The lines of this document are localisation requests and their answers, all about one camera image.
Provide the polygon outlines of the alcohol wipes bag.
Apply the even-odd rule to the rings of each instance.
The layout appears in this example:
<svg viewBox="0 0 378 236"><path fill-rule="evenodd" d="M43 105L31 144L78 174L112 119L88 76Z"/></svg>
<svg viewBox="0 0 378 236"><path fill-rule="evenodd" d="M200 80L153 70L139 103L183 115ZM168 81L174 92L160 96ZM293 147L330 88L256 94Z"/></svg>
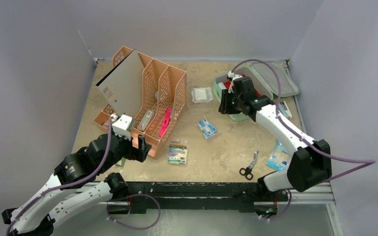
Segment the alcohol wipes bag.
<svg viewBox="0 0 378 236"><path fill-rule="evenodd" d="M206 118L202 118L196 123L196 126L200 129L204 139L208 142L216 137L218 137L221 133L217 130L217 128L209 122Z"/></svg>

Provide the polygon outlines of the red first aid pouch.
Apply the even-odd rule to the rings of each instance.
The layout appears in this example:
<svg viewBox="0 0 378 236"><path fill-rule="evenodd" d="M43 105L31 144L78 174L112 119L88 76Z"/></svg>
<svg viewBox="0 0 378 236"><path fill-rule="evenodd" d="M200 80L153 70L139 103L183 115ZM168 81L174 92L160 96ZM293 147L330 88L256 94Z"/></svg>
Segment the red first aid pouch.
<svg viewBox="0 0 378 236"><path fill-rule="evenodd" d="M232 81L227 81L224 83L225 87L228 89L229 93L233 93L233 82Z"/></svg>

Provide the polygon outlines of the small white plastic bottle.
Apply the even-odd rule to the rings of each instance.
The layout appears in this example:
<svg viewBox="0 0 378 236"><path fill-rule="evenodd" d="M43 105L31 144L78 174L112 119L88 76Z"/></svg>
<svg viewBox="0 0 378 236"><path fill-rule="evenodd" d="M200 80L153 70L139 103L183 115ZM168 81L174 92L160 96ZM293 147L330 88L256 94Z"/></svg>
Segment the small white plastic bottle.
<svg viewBox="0 0 378 236"><path fill-rule="evenodd" d="M221 90L225 90L225 89L226 89L226 86L224 85L224 83L218 83L218 87L219 87Z"/></svg>

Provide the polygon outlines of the white gauze pad packet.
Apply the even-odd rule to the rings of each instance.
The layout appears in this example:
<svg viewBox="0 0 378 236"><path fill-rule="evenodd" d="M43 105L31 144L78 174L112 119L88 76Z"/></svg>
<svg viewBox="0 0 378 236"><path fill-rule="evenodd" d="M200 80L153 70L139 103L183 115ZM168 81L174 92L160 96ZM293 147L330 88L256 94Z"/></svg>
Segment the white gauze pad packet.
<svg viewBox="0 0 378 236"><path fill-rule="evenodd" d="M191 91L193 103L207 103L213 100L213 92L210 87L193 88Z"/></svg>

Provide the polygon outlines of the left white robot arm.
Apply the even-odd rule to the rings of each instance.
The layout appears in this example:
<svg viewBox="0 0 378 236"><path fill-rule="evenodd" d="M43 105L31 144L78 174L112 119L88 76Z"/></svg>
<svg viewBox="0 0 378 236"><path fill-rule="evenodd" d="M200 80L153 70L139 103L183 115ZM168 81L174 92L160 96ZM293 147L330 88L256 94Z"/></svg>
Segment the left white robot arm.
<svg viewBox="0 0 378 236"><path fill-rule="evenodd" d="M152 146L138 136L132 139L103 134L64 158L47 182L25 204L2 212L7 236L49 236L57 225L101 202L123 200L128 184L119 173L109 174L93 188L73 198L68 195L107 171L122 159L144 162Z"/></svg>

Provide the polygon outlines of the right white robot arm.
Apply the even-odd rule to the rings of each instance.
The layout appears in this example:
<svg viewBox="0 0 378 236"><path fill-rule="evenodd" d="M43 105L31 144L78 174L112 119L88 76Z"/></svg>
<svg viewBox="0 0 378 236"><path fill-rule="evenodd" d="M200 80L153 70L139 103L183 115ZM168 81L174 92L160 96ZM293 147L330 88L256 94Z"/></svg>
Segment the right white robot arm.
<svg viewBox="0 0 378 236"><path fill-rule="evenodd" d="M325 140L316 141L303 133L279 112L272 99L258 96L251 78L236 75L229 81L230 86L221 90L219 112L249 116L270 131L291 154L286 170L258 179L259 198L268 200L283 189L303 192L332 176L330 145Z"/></svg>

